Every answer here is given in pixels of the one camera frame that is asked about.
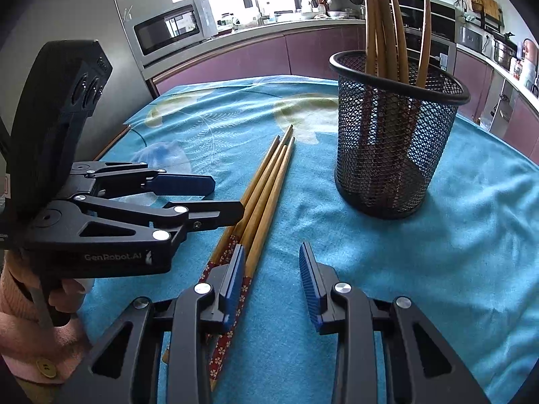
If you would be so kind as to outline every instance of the kitchen cabinet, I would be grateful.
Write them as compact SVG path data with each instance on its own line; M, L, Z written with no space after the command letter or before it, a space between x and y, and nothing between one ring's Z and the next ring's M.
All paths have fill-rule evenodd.
M178 85L290 74L284 37L252 43L206 59L156 84L159 94Z
M365 50L365 27L319 29L285 36L290 74L338 79L329 67L331 55L345 50Z
M345 50L365 50L364 25L282 33L256 42L238 43L193 64L185 62L177 71L170 69L170 76L161 78L155 86L163 94L178 85L246 77L293 74L337 79L329 67L329 57Z
M535 147L532 151L532 155L530 156L530 159L535 162L537 165L539 165L539 138L537 139L537 142L535 143Z
M521 96L518 96L503 140L529 158L533 154L535 158L533 160L537 163L539 161L538 139L539 118L532 107Z
M483 112L487 101L492 69L468 53L457 50L454 76L470 92L470 102L459 107L459 113L472 120Z

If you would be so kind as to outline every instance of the stainless steel pot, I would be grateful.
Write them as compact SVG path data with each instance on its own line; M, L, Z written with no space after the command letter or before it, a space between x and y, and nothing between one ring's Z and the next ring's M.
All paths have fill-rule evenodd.
M511 58L516 55L516 51L497 39L494 40L494 62L504 67L507 71L511 67Z

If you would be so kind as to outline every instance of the wooden utensil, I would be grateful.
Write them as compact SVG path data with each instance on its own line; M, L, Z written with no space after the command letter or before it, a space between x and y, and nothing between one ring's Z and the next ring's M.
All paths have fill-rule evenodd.
M483 0L483 11L485 15L488 15L500 21L500 11L498 10L498 3L495 0Z
M419 69L417 70L416 82L416 85L420 88L424 88L427 83L429 59L431 56L431 33L431 0L425 0L421 54L419 55Z
M395 38L395 30L393 27L393 19L389 8L389 0L378 0L380 5L380 15L382 24L384 25L385 37L385 58L387 63L387 78L398 80L397 70L397 40Z
M267 205L263 211L260 225L258 226L253 244L251 246L249 254L247 255L247 261L245 263L245 276L242 281L242 294L240 296L238 310L236 311L234 325L231 331L229 331L227 334L219 336L217 343L214 347L214 352L210 359L210 386L212 391L215 389L215 386L217 384L217 378L219 376L219 373L223 369L224 361L227 352L230 349L232 337L234 336L237 321L242 313L247 296L249 295L249 288L251 286L257 265L260 261L262 248L266 241L267 234L270 230L273 215L275 213L279 200L279 195L282 189L282 184L284 183L287 168L290 162L290 157L292 156L294 140L295 139L292 138L288 148L286 149L286 154L284 156L284 159L282 160L282 164L279 167L277 178L275 180L275 183L273 184Z
M270 177L270 174L273 170L273 166L275 165L277 161L277 157L279 156L279 151L284 147L284 145L288 142L290 136L292 136L292 125L288 127L286 130L285 135L283 136L281 142L279 143L279 146L277 147L275 153L273 154L271 160L269 161L268 165L266 166L265 171L263 172L262 176L260 177L260 180L258 181L257 186L254 187L254 191L252 193L252 199L249 199L249 202L247 202L247 205L245 205L245 211L243 214L243 218L238 222L238 224L235 226L232 234L236 235L238 237L242 237L243 232L245 230L245 227L247 226L247 222L249 222L249 219L251 218L251 214L254 211L254 208L257 206L258 199L260 198L260 194L262 194L262 190L264 189L264 186L266 184L266 181Z
M375 65L376 65L376 20L374 16L374 2L373 0L367 1L367 34L366 34L366 43L365 51L367 55L367 62L365 64L365 72L373 76L375 74Z
M257 171L255 172L253 179L251 179L251 182L247 186L245 192L243 193L242 198L240 199L240 202L245 207L247 205L247 202L249 202L249 198L251 197L251 194L253 193L255 187L257 186L260 177L264 173L264 170L266 170L266 166L270 162L274 152L277 149L277 146L279 145L279 136L277 135L273 142L271 143L271 146L269 147L268 151L264 155L264 158L262 162L260 163L260 166L258 167ZM214 251L211 254L210 262L217 264L219 262L219 258L223 254L223 251L225 250L226 246L228 245L228 241L230 240L230 236L234 232L234 226L228 226L223 234L221 235L221 238L219 239L219 242L217 243Z
M385 37L384 26L380 17L380 3L379 0L371 0L371 9L375 21L376 30L376 59L378 63L377 72L378 77L386 77L387 64L385 60Z
M391 0L393 6L393 20L395 30L397 32L397 49L399 60L399 81L402 83L410 83L408 72L408 50L406 49L406 35L404 34L404 23L401 13L399 0Z

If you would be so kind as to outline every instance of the button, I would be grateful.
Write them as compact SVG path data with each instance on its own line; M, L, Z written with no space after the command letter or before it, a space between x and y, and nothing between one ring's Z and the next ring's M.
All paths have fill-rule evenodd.
M75 104L79 101L81 95L83 95L86 90L86 82L88 80L88 75L84 74L75 85L73 90L73 95L71 96L71 104Z
M51 380L53 378L56 378L56 374L57 374L56 366L53 365L50 360L47 360L46 358L38 358L36 360L36 365L43 376L46 376L47 378L50 378Z
M99 84L99 78L94 77L92 80L92 83L90 83L90 86L88 87L88 90L86 91L86 94L84 95L83 100L83 107L87 107L88 104L90 104L91 101L95 98L95 95L98 92L98 84Z

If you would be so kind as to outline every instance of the countertop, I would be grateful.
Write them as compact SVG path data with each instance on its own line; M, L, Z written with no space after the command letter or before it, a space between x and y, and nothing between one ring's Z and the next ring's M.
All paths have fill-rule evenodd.
M258 26L250 29L241 30L239 32L230 33L228 35L218 36L198 45L194 45L186 50L175 53L167 58L164 58L142 70L142 76L145 80L151 79L158 74L161 74L168 69L174 68L184 62L187 62L197 56L210 53L219 48L231 45L237 42L252 40L261 36L279 34L287 31L305 29L305 28L324 28L346 25L361 25L365 24L365 20L301 20L301 21L285 21L283 23L267 24L266 26Z
M513 86L513 88L515 88L522 95L522 97L524 97L528 101L528 103L533 107L533 109L535 109L537 118L539 118L539 99L535 97L532 92L527 89L520 80L515 79L504 67L501 67L493 60L487 58L487 56L475 52L474 50L471 50L470 48L461 44L457 44L456 48L457 50L468 53L474 58L482 60L484 63L490 65L494 70L496 70L503 77L505 77L506 80Z

